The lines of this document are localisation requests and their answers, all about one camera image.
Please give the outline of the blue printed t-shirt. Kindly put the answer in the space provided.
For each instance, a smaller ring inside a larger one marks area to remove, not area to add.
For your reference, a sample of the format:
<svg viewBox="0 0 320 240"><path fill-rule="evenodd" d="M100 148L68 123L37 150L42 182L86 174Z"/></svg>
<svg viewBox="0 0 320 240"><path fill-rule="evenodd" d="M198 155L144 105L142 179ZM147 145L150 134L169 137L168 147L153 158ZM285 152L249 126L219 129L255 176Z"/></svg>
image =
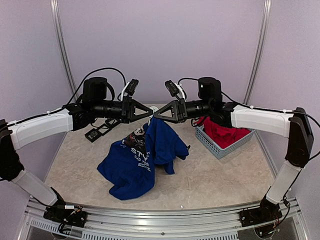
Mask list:
<svg viewBox="0 0 320 240"><path fill-rule="evenodd" d="M166 122L152 117L125 138L112 143L97 170L113 184L110 195L121 201L136 199L155 186L157 166L173 175L174 160L185 160L189 149Z"/></svg>

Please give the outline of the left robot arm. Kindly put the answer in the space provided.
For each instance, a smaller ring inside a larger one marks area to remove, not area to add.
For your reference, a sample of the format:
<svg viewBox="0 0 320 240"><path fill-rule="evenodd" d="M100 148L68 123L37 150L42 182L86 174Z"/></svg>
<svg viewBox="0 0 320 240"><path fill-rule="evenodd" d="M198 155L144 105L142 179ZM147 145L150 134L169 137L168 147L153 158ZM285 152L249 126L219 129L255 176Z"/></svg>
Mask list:
<svg viewBox="0 0 320 240"><path fill-rule="evenodd" d="M76 102L68 103L54 111L28 119L0 121L0 178L16 184L33 196L40 204L51 207L49 212L63 223L70 218L62 198L51 187L25 169L17 153L24 146L38 140L71 131L78 131L98 118L111 118L123 124L153 115L153 111L132 98L139 81L132 79L124 86L121 100L107 100L107 93L114 93L104 77L86 79L83 93Z"/></svg>

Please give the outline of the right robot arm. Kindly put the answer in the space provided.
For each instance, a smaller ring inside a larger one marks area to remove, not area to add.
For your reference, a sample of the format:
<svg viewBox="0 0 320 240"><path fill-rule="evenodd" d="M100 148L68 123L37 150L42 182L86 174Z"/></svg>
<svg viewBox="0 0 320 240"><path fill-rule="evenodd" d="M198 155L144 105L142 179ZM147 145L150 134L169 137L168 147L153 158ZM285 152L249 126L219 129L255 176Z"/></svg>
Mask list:
<svg viewBox="0 0 320 240"><path fill-rule="evenodd" d="M160 108L153 116L170 123L183 123L188 119L210 117L226 128L246 128L276 134L288 139L285 162L274 183L256 210L256 218L266 222L275 212L275 206L287 194L301 170L313 159L314 136L310 125L312 117L301 107L295 110L276 110L244 105L236 101L223 101L221 82L213 77L197 79L199 100L186 101L178 83L165 82L170 95L176 99Z"/></svg>

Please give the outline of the red garment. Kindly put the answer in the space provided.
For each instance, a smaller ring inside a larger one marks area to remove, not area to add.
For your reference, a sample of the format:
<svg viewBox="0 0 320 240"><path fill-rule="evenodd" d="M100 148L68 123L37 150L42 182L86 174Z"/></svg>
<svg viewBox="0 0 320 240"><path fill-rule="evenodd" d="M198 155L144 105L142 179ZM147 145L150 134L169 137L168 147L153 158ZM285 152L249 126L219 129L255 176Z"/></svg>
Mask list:
<svg viewBox="0 0 320 240"><path fill-rule="evenodd" d="M209 117L200 117L195 124L203 126L204 132L222 149L229 147L251 133L247 128L220 126L211 121Z"/></svg>

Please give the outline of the light blue perforated basket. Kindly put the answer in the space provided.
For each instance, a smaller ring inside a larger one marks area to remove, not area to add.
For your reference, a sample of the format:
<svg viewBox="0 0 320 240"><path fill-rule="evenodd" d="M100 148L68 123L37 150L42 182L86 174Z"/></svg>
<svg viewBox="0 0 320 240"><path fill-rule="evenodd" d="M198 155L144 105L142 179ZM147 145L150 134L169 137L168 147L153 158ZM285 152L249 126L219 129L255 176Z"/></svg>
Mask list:
<svg viewBox="0 0 320 240"><path fill-rule="evenodd" d="M249 129L250 133L237 140L235 143L227 146L226 148L221 148L216 142L214 142L204 131L204 126L195 127L195 137L218 159L222 159L226 155L238 149L240 146L244 145L250 141L253 135L256 133L255 130Z"/></svg>

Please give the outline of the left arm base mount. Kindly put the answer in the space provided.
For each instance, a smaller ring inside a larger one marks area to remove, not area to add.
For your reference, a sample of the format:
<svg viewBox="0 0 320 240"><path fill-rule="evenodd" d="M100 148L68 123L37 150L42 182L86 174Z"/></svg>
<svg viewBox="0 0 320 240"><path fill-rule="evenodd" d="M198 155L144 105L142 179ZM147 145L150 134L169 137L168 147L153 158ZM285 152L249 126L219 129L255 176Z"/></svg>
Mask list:
<svg viewBox="0 0 320 240"><path fill-rule="evenodd" d="M87 220L87 212L79 205L57 204L46 207L43 217L47 220L83 228Z"/></svg>

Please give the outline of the aluminium front rail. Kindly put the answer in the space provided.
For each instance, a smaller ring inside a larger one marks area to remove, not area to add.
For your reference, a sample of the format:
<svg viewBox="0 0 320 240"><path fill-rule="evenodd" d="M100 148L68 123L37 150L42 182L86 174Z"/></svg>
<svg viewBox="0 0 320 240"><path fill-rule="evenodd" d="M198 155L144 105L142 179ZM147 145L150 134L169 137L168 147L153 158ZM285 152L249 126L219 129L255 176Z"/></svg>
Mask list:
<svg viewBox="0 0 320 240"><path fill-rule="evenodd" d="M280 204L285 220L268 235L265 224L242 226L240 211L258 207L257 202L224 207L180 210L130 210L85 205L84 227L67 226L43 217L44 206L30 199L22 218L19 240L308 240L298 202L290 209Z"/></svg>

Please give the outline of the left aluminium corner post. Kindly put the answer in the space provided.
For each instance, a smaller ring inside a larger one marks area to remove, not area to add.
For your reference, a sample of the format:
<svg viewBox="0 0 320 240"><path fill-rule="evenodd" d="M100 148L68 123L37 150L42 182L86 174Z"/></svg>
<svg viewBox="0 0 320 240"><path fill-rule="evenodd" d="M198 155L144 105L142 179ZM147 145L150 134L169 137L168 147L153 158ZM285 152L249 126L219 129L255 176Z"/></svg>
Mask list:
<svg viewBox="0 0 320 240"><path fill-rule="evenodd" d="M67 53L67 48L66 48L66 44L65 44L63 26L62 26L62 21L61 21L61 17L60 17L60 10L59 10L59 2L57 0L50 0L50 8L51 8L55 34L56 34L56 38L57 38L58 48L59 48L64 72L66 75L69 89L72 94L71 101L76 101L77 98L79 97L79 94L77 93L77 87L76 87L76 83L75 83L75 80L74 80L74 77L72 74L71 65L70 65L70 61L69 61L69 57L68 57L68 53Z"/></svg>

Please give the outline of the aluminium corner post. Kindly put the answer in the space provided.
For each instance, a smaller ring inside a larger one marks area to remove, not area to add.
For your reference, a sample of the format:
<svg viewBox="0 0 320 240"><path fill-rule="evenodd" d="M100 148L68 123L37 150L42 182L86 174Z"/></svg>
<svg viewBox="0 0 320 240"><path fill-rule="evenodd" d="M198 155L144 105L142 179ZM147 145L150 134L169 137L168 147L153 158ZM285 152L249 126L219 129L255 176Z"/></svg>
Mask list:
<svg viewBox="0 0 320 240"><path fill-rule="evenodd" d="M67 53L67 48L66 48L66 44L65 44L63 26L62 26L62 21L61 21L61 17L60 17L60 10L59 10L59 2L57 0L50 0L50 8L51 8L55 34L56 34L56 38L57 38L58 48L59 48L64 72L66 75L69 89L72 94L71 101L76 101L77 98L79 97L79 94L77 93L77 87L76 87L76 83L75 83L75 80L74 80L74 77L72 74L71 65L70 65L70 61L69 61L69 57L68 57L68 53Z"/></svg>
<svg viewBox="0 0 320 240"><path fill-rule="evenodd" d="M259 67L260 67L262 56L263 56L265 41L268 33L271 7L272 7L272 0L265 0L263 5L262 18L261 18L259 35L258 35L257 47L254 55L254 61L251 68L244 99L243 99L243 103L245 105L248 105L250 102L251 96L254 91L255 83L257 80L257 75L259 72Z"/></svg>

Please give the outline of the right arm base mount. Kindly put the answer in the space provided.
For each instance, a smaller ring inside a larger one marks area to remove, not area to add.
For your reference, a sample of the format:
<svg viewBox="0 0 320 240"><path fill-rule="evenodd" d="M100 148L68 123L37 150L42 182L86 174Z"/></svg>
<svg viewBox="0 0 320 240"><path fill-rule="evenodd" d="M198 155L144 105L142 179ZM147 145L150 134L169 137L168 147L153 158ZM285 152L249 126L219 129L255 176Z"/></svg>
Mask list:
<svg viewBox="0 0 320 240"><path fill-rule="evenodd" d="M262 223L267 223L273 220L278 220L283 217L279 203L274 204L263 197L260 204L256 208L245 208L239 212L239 218L242 227L249 227Z"/></svg>

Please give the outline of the right aluminium corner post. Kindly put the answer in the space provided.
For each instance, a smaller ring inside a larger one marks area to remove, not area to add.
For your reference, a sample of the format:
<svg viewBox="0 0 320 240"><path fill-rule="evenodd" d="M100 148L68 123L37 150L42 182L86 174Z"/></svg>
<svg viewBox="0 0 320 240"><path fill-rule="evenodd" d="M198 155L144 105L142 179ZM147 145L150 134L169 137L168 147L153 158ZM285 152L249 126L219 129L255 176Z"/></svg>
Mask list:
<svg viewBox="0 0 320 240"><path fill-rule="evenodd" d="M263 5L262 18L261 18L259 35L258 35L257 47L254 55L254 61L251 68L244 99L243 99L243 103L245 105L248 105L250 102L251 96L254 91L255 83L257 80L257 75L259 72L259 67L260 67L262 56L263 56L265 41L268 33L271 7L272 7L272 0L265 0Z"/></svg>

